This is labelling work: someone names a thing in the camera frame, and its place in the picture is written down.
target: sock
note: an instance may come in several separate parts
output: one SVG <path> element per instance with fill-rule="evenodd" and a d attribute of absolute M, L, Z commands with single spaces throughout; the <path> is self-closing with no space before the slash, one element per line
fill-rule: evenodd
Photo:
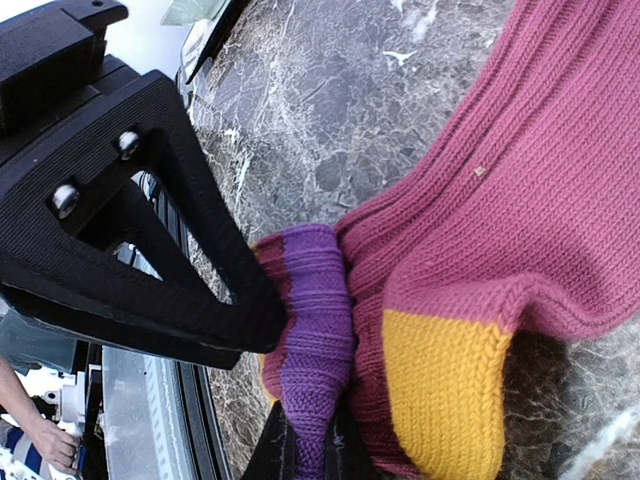
<path fill-rule="evenodd" d="M 487 138 L 495 156 L 470 176 L 473 193 L 386 282 L 392 424 L 428 478 L 497 475 L 518 329 L 592 338 L 640 310 L 640 5 L 612 0 L 598 15 L 508 145 Z"/>
<path fill-rule="evenodd" d="M 391 271 L 421 241 L 429 242 L 431 232 L 472 202 L 491 169 L 529 133 L 531 125 L 550 105 L 557 104 L 564 95 L 563 87 L 580 75 L 581 66 L 591 61 L 593 44 L 611 35 L 607 19 L 617 4 L 600 1 L 585 5 L 577 0 L 520 2 L 507 25 L 507 37 L 501 41 L 515 41 L 508 36 L 513 35 L 509 30 L 513 26 L 519 29 L 517 41 L 528 45 L 528 49 L 522 46 L 517 51 L 526 50 L 530 54 L 524 63 L 524 57 L 519 60 L 509 57 L 508 62 L 520 62 L 518 68 L 507 65 L 508 62 L 500 65 L 493 84 L 505 89 L 514 78 L 520 78 L 520 88 L 490 117 L 493 121 L 486 132 L 482 130 L 484 134 L 473 145 L 459 140 L 455 133 L 447 142 L 439 140 L 427 157 L 435 155 L 435 160 L 421 164 L 419 173 L 396 187 L 394 202 L 388 202 L 381 210 L 365 205 L 362 208 L 365 213 L 356 211 L 338 225 L 341 247 L 351 267 L 349 289 L 355 300 L 354 328 L 359 338 L 354 366 L 358 380 L 354 382 L 350 404 L 379 467 L 400 475 L 411 474 L 392 427 L 382 355 L 383 288 Z M 518 76 L 514 71 L 524 73 Z M 493 97 L 480 99 L 474 115 L 482 116 L 493 101 L 496 101 Z M 457 131 L 467 132 L 468 136 L 478 124 L 473 118 L 465 122 L 471 125 L 471 130 L 463 124 L 457 126 Z M 440 144 L 444 144 L 442 150 L 438 150 Z"/>
<path fill-rule="evenodd" d="M 295 478 L 324 479 L 327 428 L 354 353 L 342 254 L 324 225 L 285 230 L 255 250 L 289 313 L 280 344 L 264 360 L 263 381 L 297 435 Z"/>

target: silver bolt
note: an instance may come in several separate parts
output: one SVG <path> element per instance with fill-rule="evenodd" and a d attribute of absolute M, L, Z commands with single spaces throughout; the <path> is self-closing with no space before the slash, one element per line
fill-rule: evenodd
<path fill-rule="evenodd" d="M 122 160 L 125 162 L 136 153 L 138 146 L 140 145 L 140 137 L 136 132 L 124 132 L 118 139 L 118 147 L 120 147 L 120 154 Z"/>
<path fill-rule="evenodd" d="M 73 209 L 76 208 L 78 204 L 78 200 L 80 198 L 80 194 L 78 190 L 73 185 L 62 185 L 58 187 L 56 192 L 53 194 L 53 206 L 56 208 L 58 212 L 58 218 L 60 220 L 64 220 Z"/>

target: marble table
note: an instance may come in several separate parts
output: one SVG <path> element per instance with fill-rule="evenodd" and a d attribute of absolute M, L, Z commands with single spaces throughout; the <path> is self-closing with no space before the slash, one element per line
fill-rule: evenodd
<path fill-rule="evenodd" d="M 191 116 L 249 241 L 329 224 L 421 160 L 468 91 L 509 0 L 259 0 Z M 194 252 L 193 260 L 215 278 Z M 515 338 L 501 479 L 640 478 L 640 322 L 599 340 Z M 250 355 L 211 372 L 236 476 L 268 405 Z"/>

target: pink knit fabric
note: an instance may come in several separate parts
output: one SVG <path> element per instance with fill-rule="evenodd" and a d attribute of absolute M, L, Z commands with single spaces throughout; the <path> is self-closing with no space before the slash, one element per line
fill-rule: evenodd
<path fill-rule="evenodd" d="M 567 339 L 640 309 L 639 38 L 637 0 L 518 2 L 427 158 L 338 224 L 350 402 L 378 466 L 416 475 L 391 424 L 384 308 Z"/>

